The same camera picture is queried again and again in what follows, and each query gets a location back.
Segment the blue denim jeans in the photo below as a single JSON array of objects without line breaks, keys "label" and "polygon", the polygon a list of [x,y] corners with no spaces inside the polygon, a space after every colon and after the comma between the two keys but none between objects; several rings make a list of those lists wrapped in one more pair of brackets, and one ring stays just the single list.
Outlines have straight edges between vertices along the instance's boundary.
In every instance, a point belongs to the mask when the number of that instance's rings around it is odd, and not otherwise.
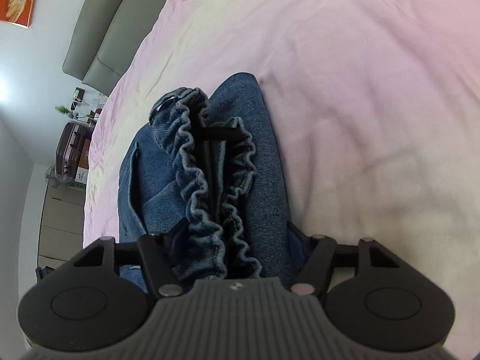
[{"label": "blue denim jeans", "polygon": [[185,287],[200,279],[293,284],[301,250],[278,142],[252,74],[212,95],[177,88],[151,108],[120,166],[120,240],[163,235]]}]

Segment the grey drawer cabinet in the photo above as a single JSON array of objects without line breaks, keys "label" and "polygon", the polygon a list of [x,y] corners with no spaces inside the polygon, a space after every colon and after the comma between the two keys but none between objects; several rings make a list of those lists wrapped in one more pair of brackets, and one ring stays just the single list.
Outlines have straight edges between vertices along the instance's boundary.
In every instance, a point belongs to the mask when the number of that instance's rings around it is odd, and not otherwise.
[{"label": "grey drawer cabinet", "polygon": [[60,267],[83,249],[86,191],[48,186],[38,242],[40,267]]}]

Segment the wooden bedside table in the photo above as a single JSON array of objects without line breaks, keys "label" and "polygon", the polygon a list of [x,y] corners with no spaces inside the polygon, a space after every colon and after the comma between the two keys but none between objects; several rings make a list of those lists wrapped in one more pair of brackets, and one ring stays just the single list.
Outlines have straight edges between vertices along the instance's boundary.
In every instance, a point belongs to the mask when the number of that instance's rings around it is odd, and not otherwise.
[{"label": "wooden bedside table", "polygon": [[76,182],[86,185],[89,173],[89,147],[99,116],[107,102],[107,97],[99,94],[97,97],[88,98],[78,107],[77,121],[86,126],[87,132],[81,147],[80,159],[76,171]]}]

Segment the dark maroon suitcase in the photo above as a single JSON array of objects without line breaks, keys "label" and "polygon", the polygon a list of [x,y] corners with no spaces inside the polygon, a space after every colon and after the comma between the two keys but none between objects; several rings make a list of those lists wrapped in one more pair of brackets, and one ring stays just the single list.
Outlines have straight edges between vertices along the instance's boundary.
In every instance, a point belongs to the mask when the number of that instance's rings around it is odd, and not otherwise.
[{"label": "dark maroon suitcase", "polygon": [[82,124],[68,122],[64,126],[55,154],[55,173],[61,182],[68,182],[76,177],[86,132],[86,126]]}]

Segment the small green potted plant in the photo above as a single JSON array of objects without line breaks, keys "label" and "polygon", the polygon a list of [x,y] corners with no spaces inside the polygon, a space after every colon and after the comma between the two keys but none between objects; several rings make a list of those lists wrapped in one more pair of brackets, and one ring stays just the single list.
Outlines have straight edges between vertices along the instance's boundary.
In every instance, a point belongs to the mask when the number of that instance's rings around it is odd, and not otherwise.
[{"label": "small green potted plant", "polygon": [[67,116],[69,119],[73,118],[72,110],[66,106],[56,106],[55,110],[61,115]]}]

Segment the pink floral bed duvet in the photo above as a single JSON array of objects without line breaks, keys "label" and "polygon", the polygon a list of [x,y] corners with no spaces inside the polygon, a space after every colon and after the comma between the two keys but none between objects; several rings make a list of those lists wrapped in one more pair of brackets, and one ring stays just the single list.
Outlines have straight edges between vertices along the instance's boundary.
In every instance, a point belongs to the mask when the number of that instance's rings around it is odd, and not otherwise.
[{"label": "pink floral bed duvet", "polygon": [[119,233],[118,173],[154,102],[253,74],[292,219],[371,236],[441,287],[479,353],[479,0],[167,0],[89,155],[84,242]]}]

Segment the grey upholstered headboard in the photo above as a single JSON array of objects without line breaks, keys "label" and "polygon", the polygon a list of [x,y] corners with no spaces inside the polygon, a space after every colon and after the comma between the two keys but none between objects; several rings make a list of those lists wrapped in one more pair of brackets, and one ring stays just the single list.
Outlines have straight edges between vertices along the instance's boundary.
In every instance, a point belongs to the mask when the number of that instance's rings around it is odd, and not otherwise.
[{"label": "grey upholstered headboard", "polygon": [[85,0],[62,66],[106,96],[127,72],[167,0]]}]

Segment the wall power socket panel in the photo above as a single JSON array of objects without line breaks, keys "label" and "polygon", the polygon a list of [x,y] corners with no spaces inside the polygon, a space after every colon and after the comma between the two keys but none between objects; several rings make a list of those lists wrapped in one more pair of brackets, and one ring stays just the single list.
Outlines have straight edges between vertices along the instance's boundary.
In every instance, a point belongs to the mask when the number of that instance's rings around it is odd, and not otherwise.
[{"label": "wall power socket panel", "polygon": [[83,102],[84,95],[85,95],[85,90],[83,88],[76,87],[73,101]]}]

